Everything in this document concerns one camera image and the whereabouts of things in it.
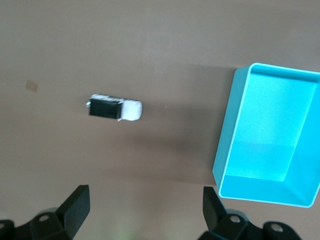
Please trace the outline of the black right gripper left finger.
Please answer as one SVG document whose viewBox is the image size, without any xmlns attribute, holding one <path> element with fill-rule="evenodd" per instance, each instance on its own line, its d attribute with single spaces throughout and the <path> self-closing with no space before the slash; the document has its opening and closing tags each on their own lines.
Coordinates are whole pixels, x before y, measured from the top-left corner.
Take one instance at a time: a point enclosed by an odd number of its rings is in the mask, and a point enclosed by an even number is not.
<svg viewBox="0 0 320 240">
<path fill-rule="evenodd" d="M 15 226 L 0 221 L 2 240 L 72 240 L 90 212 L 90 188 L 79 185 L 59 206 L 38 213 L 27 223 Z"/>
</svg>

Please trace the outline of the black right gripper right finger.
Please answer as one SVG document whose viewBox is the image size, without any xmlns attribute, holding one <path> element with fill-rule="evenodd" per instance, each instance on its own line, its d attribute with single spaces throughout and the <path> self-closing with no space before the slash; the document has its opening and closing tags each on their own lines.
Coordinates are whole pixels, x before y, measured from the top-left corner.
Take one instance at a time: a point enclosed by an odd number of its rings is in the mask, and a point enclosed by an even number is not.
<svg viewBox="0 0 320 240">
<path fill-rule="evenodd" d="M 268 221 L 263 227 L 251 223 L 241 211 L 225 209 L 215 189 L 203 188 L 202 213 L 208 230 L 200 240 L 299 240 L 300 236 L 289 225 Z"/>
</svg>

